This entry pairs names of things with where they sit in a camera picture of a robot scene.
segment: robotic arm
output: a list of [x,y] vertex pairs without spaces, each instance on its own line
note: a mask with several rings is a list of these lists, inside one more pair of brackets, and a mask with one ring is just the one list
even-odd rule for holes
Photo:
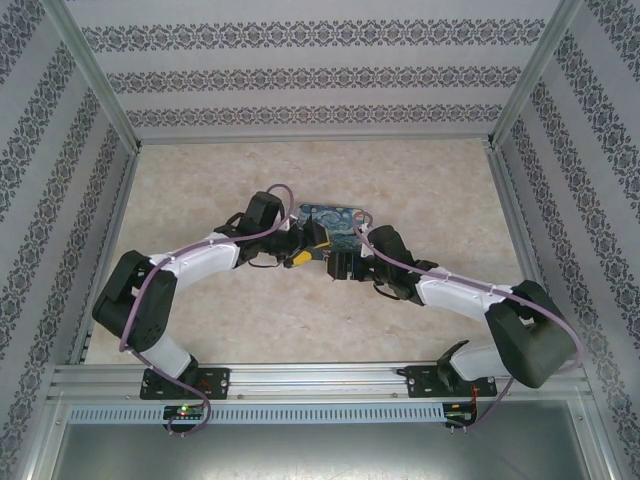
[[[329,244],[324,227],[312,219],[303,226],[291,224],[291,207],[285,212],[269,190],[256,193],[244,213],[232,216],[201,242],[175,253],[144,256],[134,250],[122,256],[93,308],[95,320],[121,339],[121,350],[133,350],[156,371],[194,386],[196,359],[165,331],[175,293],[208,275],[237,268],[259,253],[291,268],[311,258],[309,249]],[[368,231],[365,226],[356,234],[362,252],[331,253],[326,259],[331,277],[371,281],[376,289],[386,285],[397,300],[446,308],[488,324],[492,341],[462,341],[438,360],[437,376],[448,391],[501,375],[538,388],[576,349],[574,365],[580,364],[579,339],[537,283],[494,286],[453,275],[434,262],[414,260],[388,225]]]
[[[438,377],[447,388],[454,389],[460,381],[502,375],[511,375],[523,385],[538,388],[575,353],[574,339],[560,325],[518,303],[518,299],[533,303],[564,320],[536,282],[525,280],[514,287],[492,285],[454,275],[434,262],[415,261],[400,235],[389,225],[359,236],[363,240],[361,255],[330,255],[328,273],[334,279],[345,280],[350,275],[352,280],[387,285],[398,300],[445,308],[488,324],[493,341],[460,342],[438,360]],[[368,246],[375,248],[376,255]],[[389,263],[383,256],[403,264],[404,268]],[[494,292],[508,292],[515,300]]]
[[[273,228],[277,223],[281,227]],[[311,258],[307,249],[328,244],[320,224],[311,219],[302,227],[290,224],[282,201],[271,193],[258,192],[245,213],[235,214],[190,247],[149,257],[135,250],[125,253],[94,305],[93,318],[121,339],[121,351],[126,346],[170,377],[192,385],[197,361],[165,332],[174,295],[209,275],[239,267],[261,252],[291,268]],[[134,309],[135,318],[130,322]]]

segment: wire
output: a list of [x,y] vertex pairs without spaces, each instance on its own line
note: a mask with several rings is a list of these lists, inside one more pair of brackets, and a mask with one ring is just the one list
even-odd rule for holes
[[[542,315],[547,317],[549,320],[556,323],[562,330],[564,330],[571,337],[571,340],[573,340],[573,343],[576,347],[576,358],[573,360],[573,363],[571,363],[571,365],[569,366],[560,368],[558,370],[558,373],[571,372],[582,365],[585,358],[585,348],[584,348],[584,345],[582,344],[582,341],[580,340],[580,337],[573,330],[573,328],[569,326],[567,322],[565,322],[563,319],[561,319],[559,316],[557,316],[553,312],[550,312],[546,308],[541,307],[540,305],[533,303],[527,299],[518,297],[517,295],[514,295],[512,293],[497,289],[493,285],[485,285],[483,283],[476,282],[475,280],[459,277],[456,275],[443,274],[443,273],[434,272],[431,270],[423,270],[421,268],[417,268],[411,265],[407,265],[406,263],[399,262],[398,260],[391,258],[385,255],[384,253],[380,252],[373,245],[371,245],[371,242],[369,242],[367,235],[363,234],[360,231],[359,225],[356,223],[356,219],[358,217],[363,217],[362,218],[363,224],[368,223],[369,225],[373,225],[373,216],[370,213],[365,211],[357,212],[351,220],[351,225],[353,227],[354,233],[360,239],[362,244],[366,246],[369,250],[371,250],[374,253],[374,255],[376,255],[377,257],[381,258],[387,263],[390,263],[391,265],[402,268],[409,272],[419,273],[420,275],[424,275],[429,278],[435,278],[436,280],[444,280],[445,282],[457,283],[458,285],[471,287],[483,293],[489,293],[493,295],[498,295],[503,298],[508,298],[509,300],[517,302],[522,306],[529,307],[532,310],[535,310],[541,313]],[[489,409],[484,413],[484,415],[482,415],[482,417],[476,420],[476,422],[473,425],[467,427],[467,430],[471,430],[475,428],[477,425],[481,424],[484,420],[486,420],[488,416],[490,416],[495,411],[496,406],[500,403],[500,401],[504,398],[504,396],[507,394],[507,392],[511,388],[513,381],[514,381],[514,378],[511,377],[511,379],[507,382],[507,385],[505,386],[505,388],[502,390],[502,392],[500,392],[500,395],[498,395],[498,398],[496,398],[495,402],[489,407]]]
[[[278,230],[282,225],[284,225],[289,220],[289,218],[293,215],[293,209],[294,209],[294,206],[295,206],[295,197],[293,195],[293,190],[291,190],[291,188],[289,188],[284,183],[275,183],[275,184],[271,185],[267,189],[267,193],[270,193],[272,190],[274,190],[276,188],[283,188],[289,194],[289,208],[287,209],[287,213],[282,216],[282,219],[279,222],[275,223],[268,230],[265,230],[264,232],[260,232],[260,233],[255,233],[253,235],[245,235],[245,236],[242,236],[242,237],[217,238],[217,239],[214,239],[214,240],[204,240],[204,241],[201,241],[201,242],[197,242],[197,243],[188,245],[186,247],[181,248],[180,250],[177,250],[177,251],[173,252],[171,255],[167,256],[167,258],[165,258],[165,259],[161,260],[160,262],[158,262],[158,264],[151,269],[151,271],[149,272],[147,277],[142,282],[142,285],[140,286],[140,289],[138,291],[138,295],[137,295],[136,299],[133,302],[133,305],[131,307],[131,311],[129,312],[129,317],[127,318],[127,323],[125,324],[124,329],[122,331],[122,336],[120,337],[120,345],[118,347],[118,349],[121,352],[124,352],[125,350],[128,350],[127,340],[129,339],[129,335],[131,334],[131,330],[133,328],[133,324],[135,323],[135,318],[136,318],[136,314],[138,313],[138,309],[140,308],[140,303],[142,302],[144,294],[146,293],[147,289],[149,288],[149,285],[151,284],[151,281],[153,280],[153,277],[156,276],[156,274],[162,269],[162,267],[164,267],[166,264],[168,264],[170,262],[173,262],[173,261],[177,260],[182,255],[184,255],[186,253],[189,253],[192,250],[196,250],[198,248],[207,247],[207,246],[214,246],[214,245],[223,245],[223,244],[227,244],[227,243],[246,242],[246,241],[249,241],[249,240],[256,240],[258,238],[266,237],[267,235],[270,235],[273,232],[275,232],[276,230]],[[205,410],[206,410],[206,414],[204,415],[202,421],[199,424],[197,424],[195,427],[193,427],[191,430],[189,430],[188,432],[180,433],[180,436],[181,437],[186,437],[186,436],[192,435],[195,432],[197,432],[198,430],[204,428],[207,425],[207,422],[209,422],[209,419],[211,418],[211,402],[207,398],[206,394],[202,393],[200,390],[197,390],[197,389],[191,387],[190,385],[187,385],[186,383],[181,382],[177,378],[173,378],[171,375],[169,375],[168,373],[164,372],[162,369],[160,369],[160,368],[156,367],[155,365],[153,365],[151,362],[149,362],[146,358],[144,358],[138,352],[133,351],[133,350],[131,350],[131,352],[133,353],[133,355],[138,360],[140,360],[142,363],[147,365],[149,368],[151,368],[155,373],[157,373],[158,375],[163,377],[165,380],[168,380],[171,383],[173,383],[173,384],[175,384],[175,385],[177,385],[177,386],[179,386],[181,388],[184,388],[185,390],[187,390],[187,391],[197,395],[198,397],[202,398],[203,405],[204,405]],[[176,417],[172,417],[169,420],[169,423],[167,424],[167,430],[169,431],[169,435],[174,435],[174,434],[178,433],[178,432],[175,432],[175,431],[173,431],[171,429],[171,425],[172,425],[173,420],[175,418]]]

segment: beige floor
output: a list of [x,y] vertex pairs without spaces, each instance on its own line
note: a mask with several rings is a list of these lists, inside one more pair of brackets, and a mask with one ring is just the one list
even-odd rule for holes
[[[521,279],[479,141],[146,146],[114,261],[197,241],[251,195],[285,182],[297,202],[360,206],[391,223],[414,257],[495,283]],[[394,302],[370,284],[332,282],[323,264],[244,266],[175,298],[169,331],[200,362],[435,359],[486,326]],[[133,363],[99,325],[87,363]]]

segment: aluminum frame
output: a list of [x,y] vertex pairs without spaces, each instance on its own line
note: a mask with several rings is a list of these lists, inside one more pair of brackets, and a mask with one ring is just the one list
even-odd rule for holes
[[[406,379],[396,373],[408,365],[434,362],[358,364],[203,365],[231,370],[228,399],[220,405],[414,405],[464,402],[469,398],[413,399]],[[55,369],[44,414],[21,480],[52,477],[70,412],[78,405],[106,405],[126,411],[132,405],[176,405],[180,401],[146,401],[139,397],[143,366],[75,365]],[[498,390],[507,379],[496,378]],[[540,389],[515,384],[503,401],[560,400],[567,403],[592,479],[619,479],[620,473],[582,369],[550,378]],[[492,399],[479,398],[488,403]],[[114,423],[135,423],[117,419]]]

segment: wall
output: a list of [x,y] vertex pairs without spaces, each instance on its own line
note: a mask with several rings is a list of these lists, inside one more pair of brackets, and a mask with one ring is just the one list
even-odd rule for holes
[[589,349],[623,478],[640,478],[639,6],[581,6],[502,146],[547,287]]
[[42,6],[0,1],[0,479],[75,341],[130,156]]
[[146,140],[488,134],[557,0],[69,1]]

